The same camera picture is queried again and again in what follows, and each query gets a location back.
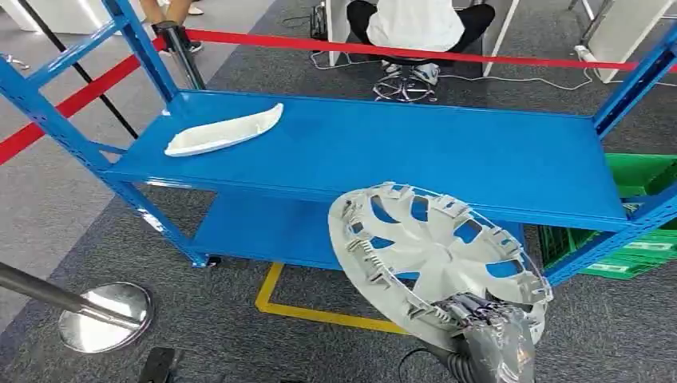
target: black pants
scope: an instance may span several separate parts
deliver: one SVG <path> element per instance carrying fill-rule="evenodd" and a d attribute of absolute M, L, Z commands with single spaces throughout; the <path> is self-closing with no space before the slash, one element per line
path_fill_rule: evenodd
<path fill-rule="evenodd" d="M 355 36 L 365 44 L 371 44 L 369 36 L 366 34 L 366 28 L 369 26 L 369 18 L 376 13 L 376 6 L 370 2 L 363 0 L 355 0 L 348 4 L 348 22 Z M 480 36 L 489 28 L 491 21 L 493 21 L 496 12 L 493 7 L 488 4 L 480 4 L 478 6 L 471 6 L 464 10 L 458 11 L 458 17 L 461 18 L 465 32 L 461 36 L 461 40 L 456 43 L 448 52 L 460 53 L 464 51 L 473 41 L 480 38 Z"/>

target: shoe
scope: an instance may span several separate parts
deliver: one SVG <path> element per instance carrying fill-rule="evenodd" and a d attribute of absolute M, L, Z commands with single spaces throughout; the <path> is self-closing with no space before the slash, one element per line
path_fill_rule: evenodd
<path fill-rule="evenodd" d="M 200 16 L 201 14 L 204 14 L 204 11 L 196 6 L 190 6 L 190 8 L 188 8 L 188 14 Z"/>
<path fill-rule="evenodd" d="M 386 60 L 381 60 L 381 68 L 386 72 L 386 74 L 393 74 L 402 70 L 402 66 L 398 64 L 393 64 Z"/>
<path fill-rule="evenodd" d="M 195 54 L 195 53 L 200 52 L 203 48 L 204 48 L 204 44 L 202 44 L 201 41 L 191 41 L 190 47 L 188 48 L 188 50 L 190 51 L 190 53 Z"/>
<path fill-rule="evenodd" d="M 412 73 L 421 81 L 425 81 L 428 84 L 435 86 L 437 85 L 437 78 L 440 75 L 440 67 L 431 62 L 429 64 L 417 66 Z"/>
<path fill-rule="evenodd" d="M 202 44 L 201 41 L 191 41 L 190 44 L 188 45 L 188 51 L 193 54 L 200 52 L 203 48 L 204 45 Z M 160 51 L 160 54 L 165 56 L 171 56 L 172 52 L 169 49 L 164 48 L 163 50 Z"/>

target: red rope barrier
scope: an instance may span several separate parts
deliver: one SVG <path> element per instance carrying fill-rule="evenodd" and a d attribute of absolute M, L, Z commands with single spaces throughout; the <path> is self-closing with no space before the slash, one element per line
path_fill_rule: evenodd
<path fill-rule="evenodd" d="M 635 62 L 604 62 L 604 61 L 576 61 L 551 58 L 531 58 L 531 57 L 508 57 L 496 56 L 486 57 L 478 54 L 432 52 L 415 49 L 387 48 L 383 46 L 318 41 L 310 38 L 286 38 L 282 36 L 263 36 L 256 34 L 234 34 L 231 32 L 217 32 L 213 30 L 187 30 L 188 36 L 193 40 L 219 42 L 226 44 L 258 45 L 272 48 L 300 49 L 300 50 L 320 50 L 320 51 L 339 51 L 346 53 L 364 53 L 376 54 L 382 56 L 403 56 L 416 58 L 435 58 L 441 60 L 453 61 L 473 61 L 473 62 L 495 62 L 498 64 L 528 65 L 528 66 L 549 66 L 560 68 L 598 68 L 598 69 L 619 69 L 624 71 L 633 70 L 637 63 Z M 156 49 L 161 49 L 164 43 L 156 38 L 153 40 Z M 83 109 L 90 102 L 94 101 L 113 85 L 122 81 L 134 70 L 139 67 L 139 61 L 133 55 L 127 57 L 108 72 L 102 74 L 97 79 L 81 88 L 73 95 L 68 97 L 57 106 L 59 112 L 65 117 L 71 117 L 79 110 Z M 33 142 L 44 136 L 45 133 L 35 124 L 31 123 L 21 128 L 18 132 L 7 137 L 0 142 L 0 165 L 4 164 L 10 158 L 16 156 L 20 151 L 30 146 Z"/>
<path fill-rule="evenodd" d="M 153 40 L 156 49 L 164 47 L 164 43 L 156 38 Z M 66 118 L 79 112 L 90 102 L 96 100 L 100 95 L 111 89 L 113 85 L 122 81 L 125 77 L 134 72 L 140 63 L 137 57 L 129 55 L 126 59 L 120 61 L 108 72 L 100 75 L 89 84 L 80 88 L 68 98 L 57 105 L 57 110 Z M 44 136 L 45 133 L 35 123 L 30 123 L 17 132 L 0 142 L 0 165 L 7 162 L 10 158 L 16 156 L 19 152 L 28 148 L 33 142 Z"/>
<path fill-rule="evenodd" d="M 498 64 L 528 65 L 528 66 L 552 66 L 560 68 L 599 68 L 633 70 L 635 62 L 605 62 L 605 61 L 577 61 L 554 58 L 530 58 L 496 56 L 486 57 L 479 54 L 432 52 L 427 50 L 386 48 L 349 42 L 318 41 L 310 38 L 286 38 L 283 36 L 263 36 L 258 34 L 234 34 L 231 32 L 217 32 L 213 30 L 187 30 L 192 40 L 220 42 L 227 44 L 258 45 L 271 48 L 286 48 L 300 50 L 338 51 L 346 53 L 377 54 L 382 56 L 402 56 L 416 58 L 435 58 L 454 61 L 495 62 Z"/>

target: stanchion base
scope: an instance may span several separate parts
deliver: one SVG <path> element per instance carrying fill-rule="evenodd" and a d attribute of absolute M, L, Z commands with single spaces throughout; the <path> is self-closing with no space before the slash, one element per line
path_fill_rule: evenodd
<path fill-rule="evenodd" d="M 133 283 L 114 282 L 88 290 L 81 296 L 91 303 L 141 322 L 138 329 L 127 330 L 64 311 L 59 318 L 61 339 L 66 346 L 81 353 L 103 353 L 120 349 L 141 336 L 152 320 L 150 294 Z"/>

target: blue metal shelf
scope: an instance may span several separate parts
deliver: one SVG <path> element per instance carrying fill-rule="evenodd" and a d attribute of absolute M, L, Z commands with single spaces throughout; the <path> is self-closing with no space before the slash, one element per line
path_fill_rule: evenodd
<path fill-rule="evenodd" d="M 677 217 L 677 183 L 626 216 L 601 145 L 677 63 L 677 24 L 595 116 L 183 91 L 128 0 L 103 0 L 111 22 L 26 79 L 0 60 L 0 93 L 50 134 L 195 267 L 209 254 L 336 268 L 326 228 L 344 192 L 397 181 L 453 195 L 521 236 L 537 223 L 605 231 L 548 269 L 552 284 Z M 40 87 L 120 30 L 167 105 L 129 150 L 87 140 Z M 216 152 L 164 154 L 178 132 L 285 105 L 270 132 Z M 101 154 L 120 159 L 111 164 Z M 187 238 L 133 183 L 219 193 Z M 275 203 L 265 203 L 275 199 Z"/>
<path fill-rule="evenodd" d="M 454 195 L 491 219 L 628 225 L 589 118 L 205 91 L 177 98 L 182 109 L 170 104 L 172 115 L 150 124 L 109 176 L 323 202 L 394 180 Z M 277 102 L 282 120 L 261 137 L 198 156 L 164 154 L 190 126 Z"/>
<path fill-rule="evenodd" d="M 329 239 L 331 203 L 221 192 L 192 240 L 197 251 L 341 270 Z M 524 240 L 519 223 L 496 224 Z"/>

